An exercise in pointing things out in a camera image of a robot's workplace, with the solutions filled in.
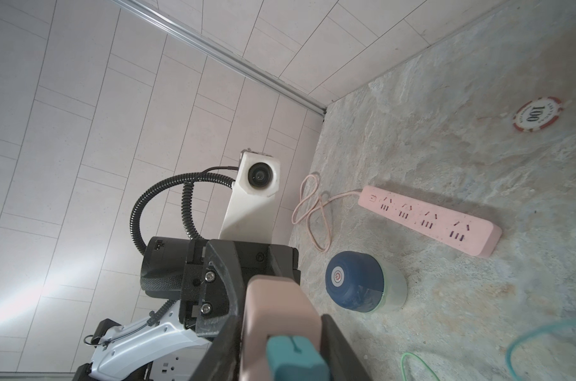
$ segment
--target power outlet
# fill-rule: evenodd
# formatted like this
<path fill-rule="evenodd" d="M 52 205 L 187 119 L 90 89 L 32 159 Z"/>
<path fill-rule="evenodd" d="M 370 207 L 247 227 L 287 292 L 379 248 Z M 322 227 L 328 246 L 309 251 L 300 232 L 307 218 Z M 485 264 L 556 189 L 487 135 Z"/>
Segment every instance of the power outlet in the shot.
<path fill-rule="evenodd" d="M 489 257 L 502 235 L 486 219 L 375 187 L 364 187 L 358 204 L 475 257 Z"/>

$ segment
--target pink power cord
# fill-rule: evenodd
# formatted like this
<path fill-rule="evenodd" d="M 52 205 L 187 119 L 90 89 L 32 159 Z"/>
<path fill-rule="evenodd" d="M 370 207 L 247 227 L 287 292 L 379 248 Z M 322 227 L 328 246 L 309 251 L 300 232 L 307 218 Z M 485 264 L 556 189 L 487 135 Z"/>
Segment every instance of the pink power cord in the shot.
<path fill-rule="evenodd" d="M 307 197 L 302 198 L 302 195 L 304 193 L 305 190 L 305 184 L 307 183 L 308 179 L 314 179 L 315 181 L 315 186 L 314 186 L 314 190 L 311 191 L 311 193 L 309 195 L 307 195 Z M 313 196 L 315 194 L 315 192 L 317 192 L 318 187 L 320 186 L 320 178 L 318 177 L 318 175 L 316 174 L 308 174 L 307 177 L 305 177 L 305 179 L 302 181 L 301 183 L 301 191 L 299 192 L 299 198 L 300 198 L 300 202 L 298 203 L 298 205 L 296 206 L 296 208 L 294 208 L 294 212 L 292 212 L 292 224 L 296 225 L 298 223 L 300 223 L 304 218 L 306 219 L 306 224 L 307 224 L 307 233 L 309 234 L 309 237 L 311 238 L 311 242 L 314 243 L 315 248 L 318 249 L 321 252 L 327 252 L 328 249 L 330 248 L 330 244 L 332 243 L 332 234 L 330 233 L 330 225 L 328 224 L 328 220 L 326 219 L 326 215 L 324 214 L 324 207 L 326 205 L 328 205 L 332 200 L 336 200 L 338 198 L 341 197 L 345 197 L 345 196 L 350 196 L 350 195 L 354 195 L 354 196 L 360 196 L 360 192 L 358 191 L 349 191 L 349 192 L 345 192 L 345 193 L 340 193 L 337 194 L 336 196 L 332 196 L 330 197 L 328 200 L 326 200 L 325 202 L 322 200 L 322 196 L 318 195 L 315 203 L 313 205 L 311 205 L 311 208 L 309 208 L 307 210 L 307 212 L 305 212 L 305 214 L 303 214 L 299 219 L 297 219 L 295 221 L 296 218 L 296 214 L 298 213 L 298 209 L 301 207 L 301 205 L 307 201 L 308 199 L 311 198 L 311 196 Z M 319 244 L 318 241 L 315 240 L 314 234 L 311 232 L 311 225 L 310 225 L 310 220 L 311 220 L 311 215 L 313 214 L 313 212 L 315 212 L 317 209 L 319 209 L 322 213 L 322 218 L 324 220 L 324 225 L 326 226 L 326 234 L 328 236 L 328 245 L 326 245 L 326 247 L 322 248 Z"/>

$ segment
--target teal wire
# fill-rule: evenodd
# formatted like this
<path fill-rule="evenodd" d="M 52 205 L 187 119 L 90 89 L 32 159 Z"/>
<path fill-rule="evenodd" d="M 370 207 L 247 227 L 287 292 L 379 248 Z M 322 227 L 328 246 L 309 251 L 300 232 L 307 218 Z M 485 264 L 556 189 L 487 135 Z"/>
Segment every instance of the teal wire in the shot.
<path fill-rule="evenodd" d="M 543 335 L 545 333 L 551 333 L 552 331 L 565 327 L 576 327 L 576 319 L 563 320 L 557 323 L 543 325 L 542 327 L 536 328 L 533 331 L 525 333 L 524 335 L 520 336 L 518 339 L 512 342 L 512 344 L 508 347 L 508 349 L 506 349 L 505 359 L 506 359 L 506 367 L 508 368 L 508 371 L 511 373 L 511 376 L 515 379 L 515 381 L 523 381 L 521 377 L 517 376 L 517 373 L 515 373 L 515 370 L 512 367 L 512 352 L 515 350 L 515 348 L 523 344 L 525 341 L 533 339 L 539 335 Z"/>
<path fill-rule="evenodd" d="M 440 381 L 440 380 L 438 379 L 438 376 L 436 375 L 436 373 L 434 373 L 434 371 L 430 369 L 430 367 L 428 366 L 428 364 L 426 364 L 425 361 L 421 360 L 421 358 L 420 358 L 418 355 L 413 354 L 413 353 L 411 353 L 411 352 L 405 352 L 405 353 L 403 353 L 403 356 L 400 358 L 400 369 L 401 369 L 402 372 L 403 372 L 403 381 L 406 381 L 406 373 L 404 372 L 404 359 L 406 358 L 406 356 L 413 356 L 413 357 L 415 357 L 417 360 L 419 360 L 419 361 L 426 367 L 427 370 L 430 371 L 430 373 L 432 373 L 432 376 L 434 376 L 434 378 L 436 378 L 436 381 Z"/>

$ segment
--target gray stone floor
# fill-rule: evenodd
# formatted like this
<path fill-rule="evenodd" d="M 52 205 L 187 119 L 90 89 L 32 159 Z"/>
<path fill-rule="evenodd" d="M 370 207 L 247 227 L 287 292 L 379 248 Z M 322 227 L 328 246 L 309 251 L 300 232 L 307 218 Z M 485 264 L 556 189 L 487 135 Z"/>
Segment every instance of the gray stone floor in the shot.
<path fill-rule="evenodd" d="M 565 111 L 537 133 L 513 114 L 556 96 Z M 576 317 L 576 0 L 513 1 L 331 105 L 312 171 L 330 195 L 370 184 L 493 221 L 489 259 L 424 237 L 357 205 L 329 207 L 334 242 L 303 225 L 302 287 L 337 321 L 376 380 L 400 379 L 404 351 L 441 380 L 509 380 L 505 350 L 538 325 Z M 319 215 L 314 232 L 324 236 Z M 332 255 L 387 259 L 407 278 L 387 315 L 341 309 L 325 291 Z M 539 339 L 515 353 L 532 380 L 576 380 L 576 346 Z M 413 379 L 431 379 L 410 363 Z"/>

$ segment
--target screw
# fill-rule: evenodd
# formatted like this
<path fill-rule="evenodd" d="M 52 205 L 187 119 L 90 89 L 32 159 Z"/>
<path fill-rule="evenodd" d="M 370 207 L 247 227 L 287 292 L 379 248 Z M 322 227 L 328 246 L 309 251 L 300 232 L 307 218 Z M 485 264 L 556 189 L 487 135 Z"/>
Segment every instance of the screw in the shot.
<path fill-rule="evenodd" d="M 212 312 L 212 305 L 209 303 L 203 303 L 201 306 L 201 314 L 209 315 Z"/>
<path fill-rule="evenodd" d="M 216 273 L 214 271 L 206 272 L 206 282 L 212 283 L 214 280 L 216 280 Z"/>

